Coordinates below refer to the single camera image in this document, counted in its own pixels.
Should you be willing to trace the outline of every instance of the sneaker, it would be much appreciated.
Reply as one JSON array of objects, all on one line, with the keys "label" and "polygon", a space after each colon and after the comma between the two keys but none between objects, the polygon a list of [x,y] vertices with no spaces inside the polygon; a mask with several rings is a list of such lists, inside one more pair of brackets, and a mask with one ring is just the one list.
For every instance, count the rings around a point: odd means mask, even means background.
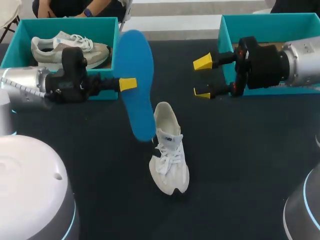
[{"label": "sneaker", "polygon": [[87,69],[101,65],[110,55],[110,47],[95,43],[80,35],[69,35],[63,31],[52,39],[34,37],[31,40],[31,52],[38,66],[46,67],[50,71],[62,69],[62,50],[69,47],[80,47],[87,60]]},{"label": "sneaker", "polygon": [[189,169],[185,160],[183,135],[176,115],[167,102],[160,102],[154,111],[156,136],[149,163],[152,178],[165,194],[172,195],[175,189],[184,193],[189,185]]}]

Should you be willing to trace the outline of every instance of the shoe box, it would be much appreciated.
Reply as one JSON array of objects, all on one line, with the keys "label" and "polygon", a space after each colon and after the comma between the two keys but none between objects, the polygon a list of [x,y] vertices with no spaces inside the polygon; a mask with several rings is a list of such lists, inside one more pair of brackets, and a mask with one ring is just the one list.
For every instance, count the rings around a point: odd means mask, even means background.
[{"label": "shoe box", "polygon": [[[113,77],[113,63],[117,57],[117,42],[119,38],[119,24],[116,17],[90,17],[90,18],[42,18],[22,19],[15,31],[1,64],[1,68],[28,67],[34,59],[31,53],[31,39],[51,39],[60,31],[70,35],[76,34],[94,43],[102,43],[113,48],[111,67],[88,69],[89,75],[100,74],[104,78]],[[118,93],[113,90],[102,91],[92,100],[115,100]]]}]

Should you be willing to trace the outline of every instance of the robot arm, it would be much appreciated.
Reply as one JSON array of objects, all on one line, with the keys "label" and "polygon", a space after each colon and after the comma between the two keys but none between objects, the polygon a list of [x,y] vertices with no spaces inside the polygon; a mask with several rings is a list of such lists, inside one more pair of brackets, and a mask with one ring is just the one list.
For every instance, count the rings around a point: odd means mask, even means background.
[{"label": "robot arm", "polygon": [[275,45],[260,46],[257,40],[244,37],[234,52],[220,53],[215,61],[211,54],[193,62],[195,70],[218,68],[235,62],[236,79],[229,85],[214,88],[211,85],[195,88],[196,95],[230,93],[243,95],[248,89],[269,88],[284,82],[288,87],[300,87],[320,83],[320,37],[286,42],[281,51]]},{"label": "robot arm", "polygon": [[79,47],[63,50],[62,66],[63,69],[56,73],[44,67],[3,69],[4,77],[0,80],[9,94],[12,107],[27,108],[28,104],[48,106],[48,102],[81,103],[103,90],[122,92],[137,87],[135,78],[102,80],[99,74],[88,75],[87,60]]}]

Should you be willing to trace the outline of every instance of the cardboard box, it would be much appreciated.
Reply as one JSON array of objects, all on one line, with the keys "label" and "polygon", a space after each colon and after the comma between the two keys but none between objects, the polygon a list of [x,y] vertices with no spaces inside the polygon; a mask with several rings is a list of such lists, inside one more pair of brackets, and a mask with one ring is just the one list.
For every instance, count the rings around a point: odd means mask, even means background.
[{"label": "cardboard box", "polygon": [[[240,38],[255,37],[258,43],[283,45],[288,41],[320,36],[320,19],[315,13],[223,15],[218,37],[219,53],[232,51]],[[224,65],[226,82],[236,79],[235,63]],[[319,94],[307,87],[269,87],[244,91],[244,95]]]},{"label": "cardboard box", "polygon": [[[104,78],[113,77],[113,63],[117,57],[119,25],[116,17],[89,18],[44,18],[22,19],[16,29],[0,68],[27,67],[32,59],[31,39],[51,39],[60,31],[77,34],[91,39],[94,43],[107,44],[113,48],[111,68],[88,69],[89,75],[100,74]],[[92,100],[114,100],[118,94],[112,90],[102,91]]]}]

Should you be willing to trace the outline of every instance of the shoe sole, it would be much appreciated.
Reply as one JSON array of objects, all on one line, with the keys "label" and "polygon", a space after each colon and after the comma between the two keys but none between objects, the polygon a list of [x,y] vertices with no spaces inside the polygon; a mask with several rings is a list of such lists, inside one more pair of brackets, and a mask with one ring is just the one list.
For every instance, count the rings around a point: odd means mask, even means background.
[{"label": "shoe sole", "polygon": [[157,185],[157,187],[165,194],[167,195],[172,195],[174,192],[176,192],[176,190],[178,190],[180,193],[184,194],[187,189],[188,189],[188,186],[189,186],[189,181],[190,181],[190,174],[189,174],[189,168],[188,166],[186,166],[186,180],[185,180],[185,189],[184,191],[180,191],[180,189],[178,188],[174,188],[172,191],[169,191],[169,190],[166,190],[162,184],[161,184],[161,179],[158,178],[159,176],[159,173],[156,172],[156,162],[154,160],[150,160],[149,162],[149,170],[150,170],[150,173],[151,173],[151,176],[153,178],[153,181],[155,182],[155,184]]},{"label": "shoe sole", "polygon": [[[101,65],[103,62],[105,62],[108,59],[108,57],[102,59],[101,61],[97,61],[95,63],[92,63],[88,66],[86,66],[86,69],[94,69]],[[44,63],[44,62],[38,62],[39,67],[46,67],[49,71],[58,71],[59,69],[62,69],[62,63]]]}]

